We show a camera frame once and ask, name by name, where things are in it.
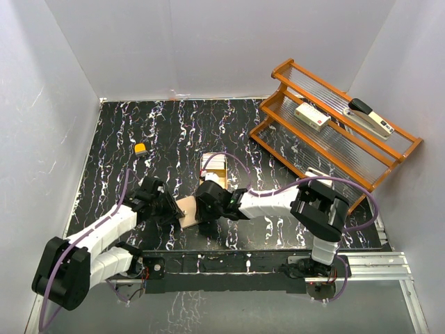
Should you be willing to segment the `beige leather card holder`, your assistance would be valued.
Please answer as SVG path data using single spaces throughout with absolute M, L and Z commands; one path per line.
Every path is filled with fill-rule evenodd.
M 197 204 L 194 196 L 182 198 L 178 200 L 176 204 L 184 214 L 184 216 L 179 219 L 179 224 L 182 229 L 189 228 L 199 223 L 196 219 Z

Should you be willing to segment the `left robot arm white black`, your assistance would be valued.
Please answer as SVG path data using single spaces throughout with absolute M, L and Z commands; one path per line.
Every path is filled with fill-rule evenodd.
M 130 278 L 143 271 L 141 249 L 119 241 L 139 223 L 185 216 L 163 181 L 144 177 L 124 189 L 118 202 L 96 222 L 65 239 L 53 237 L 42 253 L 31 289 L 66 310 L 74 310 L 88 292 L 115 275 Z

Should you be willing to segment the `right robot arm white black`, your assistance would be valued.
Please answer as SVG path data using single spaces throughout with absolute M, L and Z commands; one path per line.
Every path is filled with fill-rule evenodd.
M 230 192 L 209 180 L 197 188 L 195 201 L 195 219 L 200 223 L 221 217 L 232 221 L 260 216 L 293 217 L 314 236 L 310 257 L 298 260 L 293 267 L 303 277 L 329 276 L 334 269 L 349 201 L 320 180 L 256 195 L 247 189 Z

